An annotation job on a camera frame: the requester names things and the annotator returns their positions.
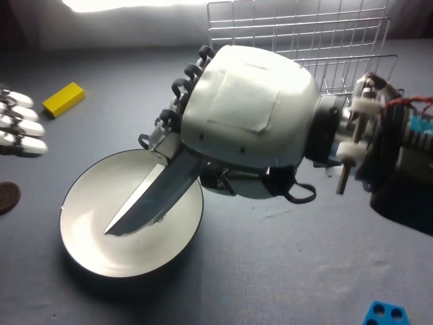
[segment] plate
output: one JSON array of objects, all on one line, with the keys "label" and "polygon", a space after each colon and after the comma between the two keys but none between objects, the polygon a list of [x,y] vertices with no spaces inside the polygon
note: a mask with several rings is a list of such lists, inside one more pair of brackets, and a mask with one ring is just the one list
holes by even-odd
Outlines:
[{"label": "plate", "polygon": [[104,235],[117,211],[155,166],[152,153],[129,150],[97,162],[75,181],[62,206],[60,232],[78,264],[111,278],[140,276],[167,264],[191,241],[203,213],[198,181],[159,222],[129,236]]}]

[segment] table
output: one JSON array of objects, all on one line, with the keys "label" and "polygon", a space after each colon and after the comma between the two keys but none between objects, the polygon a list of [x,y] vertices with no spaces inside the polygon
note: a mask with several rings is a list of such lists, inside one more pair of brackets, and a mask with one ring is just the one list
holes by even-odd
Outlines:
[{"label": "table", "polygon": [[[310,204],[205,191],[187,258],[158,290],[136,287],[139,299],[125,301],[78,285],[59,231],[68,189],[98,160],[139,148],[137,136],[151,132],[196,50],[1,56],[0,79],[29,95],[36,111],[71,81],[87,98],[55,120],[41,115],[48,154],[0,159],[0,180],[22,190],[0,217],[0,324],[361,324],[376,299],[404,306],[412,325],[431,323],[433,238],[379,216],[354,180],[337,196],[338,180],[309,162],[297,178],[316,186]],[[389,41],[384,51],[399,55],[397,87],[432,94],[433,40]]]}]

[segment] yellow eraser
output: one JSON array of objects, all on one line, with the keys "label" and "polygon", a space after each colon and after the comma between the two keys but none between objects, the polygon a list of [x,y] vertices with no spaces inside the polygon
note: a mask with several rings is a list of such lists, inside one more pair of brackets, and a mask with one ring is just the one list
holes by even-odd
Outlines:
[{"label": "yellow eraser", "polygon": [[65,113],[67,109],[86,97],[85,91],[76,83],[70,83],[43,102],[48,112],[54,117]]}]

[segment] back of robotic hand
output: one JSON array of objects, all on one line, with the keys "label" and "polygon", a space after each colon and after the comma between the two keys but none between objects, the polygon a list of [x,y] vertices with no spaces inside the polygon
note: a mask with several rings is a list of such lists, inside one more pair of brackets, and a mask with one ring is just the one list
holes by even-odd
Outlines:
[{"label": "back of robotic hand", "polygon": [[[310,202],[315,188],[295,178],[304,157],[316,167],[343,164],[339,194],[350,172],[373,193],[399,169],[410,170],[411,181],[432,186],[432,174],[423,176],[431,170],[432,124],[411,105],[431,99],[404,100],[373,73],[357,81],[351,98],[320,96],[306,69],[252,47],[226,46],[215,55],[203,46],[199,55],[185,69],[187,78],[173,83],[175,97],[154,132],[139,138],[165,168],[151,173],[151,185],[119,211],[106,234],[121,236],[152,224],[197,177],[219,194]],[[295,184],[311,195],[293,197]]]},{"label": "back of robotic hand", "polygon": [[47,152],[39,139],[45,130],[32,106],[28,96],[0,87],[0,155],[33,157]]}]

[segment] metal wire basket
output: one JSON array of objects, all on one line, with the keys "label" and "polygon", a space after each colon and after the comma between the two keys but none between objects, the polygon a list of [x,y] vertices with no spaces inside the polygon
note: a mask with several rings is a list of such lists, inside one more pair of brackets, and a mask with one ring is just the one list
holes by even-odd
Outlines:
[{"label": "metal wire basket", "polygon": [[397,56],[382,55],[388,0],[235,0],[208,4],[209,46],[245,45],[297,61],[323,95],[350,94],[374,71],[390,78]]}]

